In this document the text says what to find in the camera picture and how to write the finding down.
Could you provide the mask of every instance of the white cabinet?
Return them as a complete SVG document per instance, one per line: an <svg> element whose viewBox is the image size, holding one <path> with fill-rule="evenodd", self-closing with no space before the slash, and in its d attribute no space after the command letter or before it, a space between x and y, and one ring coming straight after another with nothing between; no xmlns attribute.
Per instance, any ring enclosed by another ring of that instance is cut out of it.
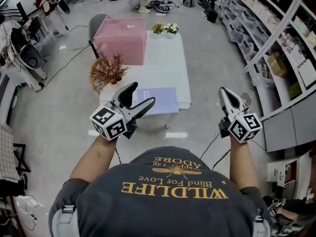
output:
<svg viewBox="0 0 316 237"><path fill-rule="evenodd" d="M309 187L311 170L309 152L297 158L270 162L267 164L267 182L276 182L280 187L296 182L294 198L303 199Z"/></svg>

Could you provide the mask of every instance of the shoe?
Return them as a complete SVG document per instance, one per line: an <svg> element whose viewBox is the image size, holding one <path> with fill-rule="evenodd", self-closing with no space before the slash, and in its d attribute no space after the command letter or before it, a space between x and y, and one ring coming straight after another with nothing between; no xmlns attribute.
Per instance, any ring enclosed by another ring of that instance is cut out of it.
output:
<svg viewBox="0 0 316 237"><path fill-rule="evenodd" d="M144 13L144 14L149 14L149 13L151 13L151 11L148 10L148 9L146 9L145 7L140 7L139 10L138 10L138 12Z"/></svg>
<svg viewBox="0 0 316 237"><path fill-rule="evenodd" d="M28 178L27 178L26 174L22 175L20 182L22 182L22 184L23 184L23 189L27 190L28 189Z"/></svg>

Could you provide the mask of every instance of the hair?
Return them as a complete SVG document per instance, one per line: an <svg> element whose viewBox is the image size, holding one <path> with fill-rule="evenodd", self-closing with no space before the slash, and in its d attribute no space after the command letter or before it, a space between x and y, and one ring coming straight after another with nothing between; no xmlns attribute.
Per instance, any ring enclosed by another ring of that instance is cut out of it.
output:
<svg viewBox="0 0 316 237"><path fill-rule="evenodd" d="M0 24L2 24L5 21L5 17L3 14L0 14Z"/></svg>

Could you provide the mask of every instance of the pink container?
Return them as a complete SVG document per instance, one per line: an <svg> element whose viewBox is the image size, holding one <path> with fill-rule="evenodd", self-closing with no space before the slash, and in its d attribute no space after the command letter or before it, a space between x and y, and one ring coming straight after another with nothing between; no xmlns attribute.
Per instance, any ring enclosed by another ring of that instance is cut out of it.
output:
<svg viewBox="0 0 316 237"><path fill-rule="evenodd" d="M144 18L107 17L94 36L99 53L110 59L114 53L120 53L125 65L143 65L146 40Z"/></svg>

